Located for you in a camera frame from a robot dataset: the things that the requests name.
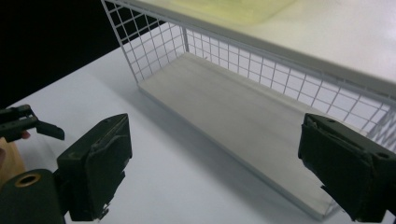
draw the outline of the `white wire grid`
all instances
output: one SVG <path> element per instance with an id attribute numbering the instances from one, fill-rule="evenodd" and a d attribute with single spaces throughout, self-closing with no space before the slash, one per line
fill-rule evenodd
<path id="1" fill-rule="evenodd" d="M 189 52 L 313 106 L 396 150 L 396 104 L 389 97 L 128 3 L 102 1 L 136 82 Z"/>

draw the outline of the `metal frame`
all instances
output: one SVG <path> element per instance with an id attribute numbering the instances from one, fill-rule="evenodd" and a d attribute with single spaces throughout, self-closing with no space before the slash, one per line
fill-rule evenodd
<path id="1" fill-rule="evenodd" d="M 396 151 L 391 96 L 127 2 L 102 3 L 136 83 L 189 52 L 340 119 Z"/>

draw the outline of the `white shelf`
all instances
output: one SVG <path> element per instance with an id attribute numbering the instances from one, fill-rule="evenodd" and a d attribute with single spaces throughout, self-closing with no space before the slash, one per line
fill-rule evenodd
<path id="1" fill-rule="evenodd" d="M 332 198 L 297 157 L 304 113 L 318 111 L 189 53 L 139 86 L 305 212 L 325 216 Z"/>
<path id="2" fill-rule="evenodd" d="M 182 0 L 125 1 L 267 50 L 293 63 L 396 96 L 396 2 L 393 0 L 295 0 L 261 21 L 245 23 L 222 20 L 204 7 L 195 10 L 183 7 L 179 3 Z"/>

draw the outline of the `table surface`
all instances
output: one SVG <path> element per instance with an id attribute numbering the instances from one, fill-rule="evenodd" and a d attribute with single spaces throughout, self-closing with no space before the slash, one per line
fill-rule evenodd
<path id="1" fill-rule="evenodd" d="M 186 122 L 141 93 L 120 49 L 22 99 L 65 131 L 17 141 L 28 170 L 56 158 L 97 122 L 128 113 L 134 157 L 101 223 L 318 223 Z M 387 213 L 384 223 L 394 216 Z M 324 223 L 352 223 L 339 211 Z"/>
<path id="2" fill-rule="evenodd" d="M 283 0 L 282 8 L 276 0 L 124 1 L 396 96 L 394 0 Z"/>

